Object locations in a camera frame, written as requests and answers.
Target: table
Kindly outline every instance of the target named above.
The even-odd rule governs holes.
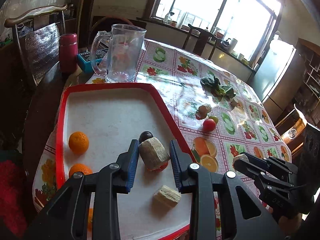
[[[158,51],[162,53],[160,58],[156,55]],[[202,88],[200,78],[209,75],[218,77],[222,85],[233,87],[236,105],[225,98],[215,97],[210,89]],[[102,76],[94,74],[88,77],[80,75],[75,83],[105,82]],[[28,181],[33,180],[32,196],[38,210],[56,190],[53,129],[65,80],[58,65],[50,70],[43,84],[38,86],[26,120],[24,165]],[[232,159],[243,151],[259,158],[275,156],[291,161],[290,150],[281,140],[253,89],[211,61],[182,49],[145,40],[135,82],[150,83],[159,91],[195,159],[209,170],[222,174],[234,170]],[[196,111],[202,104],[210,104],[210,115],[219,118],[213,132],[203,132],[204,120],[196,118]],[[253,180],[237,174],[258,197],[259,191]]]

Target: tablecloth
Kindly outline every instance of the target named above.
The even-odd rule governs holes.
[[[225,98],[215,97],[209,88],[203,89],[200,78],[211,75],[215,75],[222,85],[234,89],[236,104]],[[233,157],[243,151],[259,158],[275,156],[291,162],[290,150],[281,140],[253,89],[211,61],[185,50],[145,39],[134,81],[150,83],[159,91],[195,159],[209,170],[221,174],[228,170],[234,171]],[[105,78],[94,74],[87,83],[105,83]],[[212,111],[209,115],[219,119],[212,132],[203,132],[204,120],[196,118],[196,111],[203,104],[210,104]],[[33,200],[38,211],[57,190],[55,135],[56,131],[53,130],[33,183]],[[254,181],[237,171],[236,174],[258,197],[259,191],[253,184]],[[220,231],[219,207],[216,214],[217,230]]]

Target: mug handle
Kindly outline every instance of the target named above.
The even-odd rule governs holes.
[[[100,69],[97,66],[97,62],[96,62],[96,53],[97,53],[97,49],[98,49],[98,46],[100,44],[101,39],[110,40],[111,39],[111,32],[99,31],[97,33],[97,35],[95,36],[93,43],[91,45],[91,51],[90,51],[91,67],[97,75],[105,74],[105,73],[108,74],[108,70],[107,69]]]

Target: refrigerator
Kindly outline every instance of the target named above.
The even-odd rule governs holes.
[[[270,49],[249,85],[275,122],[303,83],[306,67],[294,46],[272,40]]]

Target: windowsill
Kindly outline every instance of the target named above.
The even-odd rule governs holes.
[[[188,34],[188,31],[186,31],[186,30],[178,29],[178,28],[176,28],[176,27],[174,27],[174,26],[164,24],[164,23],[162,23],[162,22],[160,22],[160,21],[156,21],[156,20],[152,20],[152,19],[142,19],[142,18],[139,18],[139,17],[137,17],[137,20],[139,20],[139,21],[144,21],[144,22],[149,22],[149,23],[154,23],[154,24],[158,24],[158,25],[161,25],[161,26],[164,26],[164,27],[168,27],[168,28],[171,28],[171,29],[180,31],[180,32],[182,32],[182,33]],[[194,35],[194,34],[191,34],[191,36],[193,36],[193,37],[195,37],[195,38],[198,38],[198,36],[197,36],[197,35]],[[241,60],[237,59],[237,58],[236,58],[235,56],[233,56],[231,53],[225,51],[224,49],[220,48],[219,46],[217,46],[216,48],[219,49],[221,52],[229,55],[230,57],[232,57],[232,58],[235,59],[236,61],[240,62],[242,65],[246,66],[248,69],[250,69],[252,72],[255,73],[255,71],[254,71],[250,66],[246,65],[246,64],[243,63]]]

